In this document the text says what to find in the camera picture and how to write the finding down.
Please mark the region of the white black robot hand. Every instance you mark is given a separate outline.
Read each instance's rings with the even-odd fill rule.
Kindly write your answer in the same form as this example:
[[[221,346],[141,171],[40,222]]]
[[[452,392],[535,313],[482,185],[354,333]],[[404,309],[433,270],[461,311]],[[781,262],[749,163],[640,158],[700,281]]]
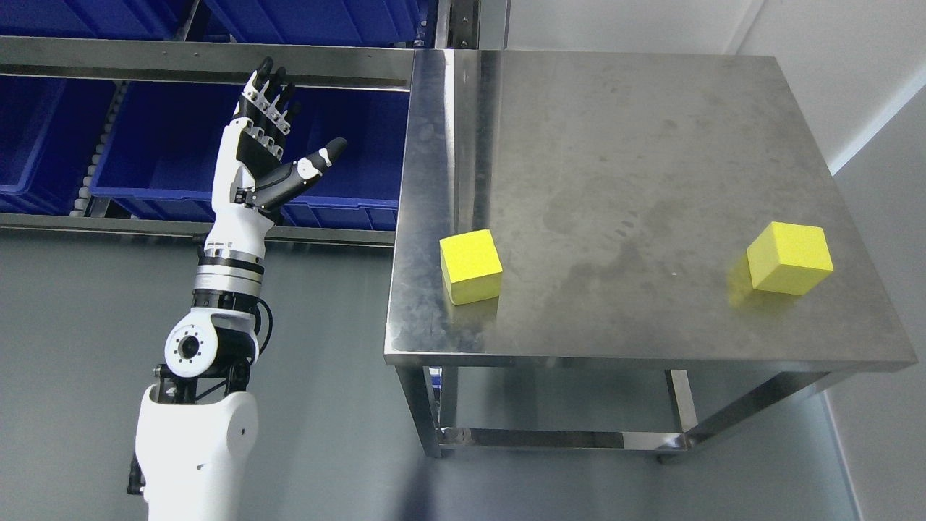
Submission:
[[[208,234],[209,250],[264,256],[265,238],[273,221],[259,211],[280,210],[300,197],[320,181],[347,148],[347,139],[337,137],[297,161],[282,163],[280,154],[272,153],[252,135],[252,120],[263,117],[262,128],[269,131],[273,125],[276,142],[288,138],[292,121],[301,112],[301,103],[291,101],[294,90],[294,83],[287,82],[285,68],[273,71],[270,56],[245,83],[241,117],[223,128],[219,144],[211,195],[215,222]]]

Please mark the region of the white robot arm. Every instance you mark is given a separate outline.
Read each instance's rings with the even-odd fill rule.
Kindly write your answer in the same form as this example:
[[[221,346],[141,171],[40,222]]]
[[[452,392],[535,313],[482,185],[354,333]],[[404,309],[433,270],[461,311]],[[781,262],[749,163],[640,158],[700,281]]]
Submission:
[[[150,520],[235,520],[246,461],[259,432],[252,366],[267,346],[259,327],[266,239],[274,216],[321,181],[347,148],[334,138],[296,161],[282,158],[295,86],[266,57],[223,128],[213,172],[215,220],[198,255],[188,313],[164,342],[164,363],[143,392],[129,494]]]

